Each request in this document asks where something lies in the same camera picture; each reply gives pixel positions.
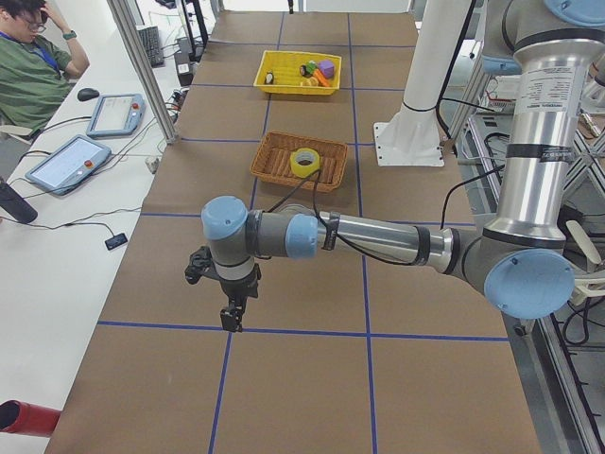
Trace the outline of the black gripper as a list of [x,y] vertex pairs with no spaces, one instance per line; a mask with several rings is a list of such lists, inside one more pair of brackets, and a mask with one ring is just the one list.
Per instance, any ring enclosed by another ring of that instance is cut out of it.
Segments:
[[220,310],[220,320],[224,331],[243,331],[245,306],[249,297],[258,297],[258,281],[260,279],[261,270],[258,264],[255,264],[252,270],[241,279],[220,278],[221,288],[228,297],[228,305]]

